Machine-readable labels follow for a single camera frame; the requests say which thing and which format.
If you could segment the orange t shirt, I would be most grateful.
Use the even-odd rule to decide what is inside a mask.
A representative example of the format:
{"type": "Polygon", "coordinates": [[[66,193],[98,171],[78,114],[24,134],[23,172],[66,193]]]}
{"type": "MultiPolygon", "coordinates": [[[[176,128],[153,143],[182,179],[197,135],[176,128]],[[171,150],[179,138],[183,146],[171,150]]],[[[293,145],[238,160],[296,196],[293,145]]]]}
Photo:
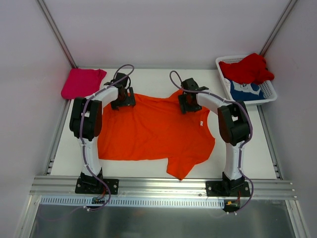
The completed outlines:
{"type": "Polygon", "coordinates": [[[136,105],[103,108],[98,156],[102,160],[168,159],[166,172],[182,180],[192,168],[209,159],[215,138],[208,128],[210,111],[183,114],[178,96],[155,98],[135,94],[136,105]]]}

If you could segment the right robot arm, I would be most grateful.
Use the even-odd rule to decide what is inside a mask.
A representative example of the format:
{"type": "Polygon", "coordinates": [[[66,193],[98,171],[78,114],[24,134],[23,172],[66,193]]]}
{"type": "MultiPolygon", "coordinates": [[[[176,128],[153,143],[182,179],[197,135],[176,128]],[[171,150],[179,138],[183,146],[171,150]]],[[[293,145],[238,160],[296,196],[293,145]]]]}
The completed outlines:
{"type": "Polygon", "coordinates": [[[218,116],[219,134],[226,143],[226,162],[222,174],[222,192],[233,196],[244,182],[241,172],[243,149],[253,133],[249,115],[243,102],[224,99],[207,87],[200,87],[193,78],[181,81],[183,93],[178,96],[183,114],[197,112],[203,107],[218,116]]]}

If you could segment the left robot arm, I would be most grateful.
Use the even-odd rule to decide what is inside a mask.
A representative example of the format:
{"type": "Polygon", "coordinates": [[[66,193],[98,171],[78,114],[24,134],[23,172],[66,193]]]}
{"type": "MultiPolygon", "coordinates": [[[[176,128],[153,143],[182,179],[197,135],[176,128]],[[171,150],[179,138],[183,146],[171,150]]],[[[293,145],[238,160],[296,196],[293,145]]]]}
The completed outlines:
{"type": "Polygon", "coordinates": [[[69,128],[81,147],[83,170],[80,186],[86,185],[91,193],[101,192],[104,186],[97,140],[102,129],[103,107],[107,105],[112,110],[136,105],[129,74],[117,72],[114,79],[105,83],[99,91],[73,101],[69,128]]]}

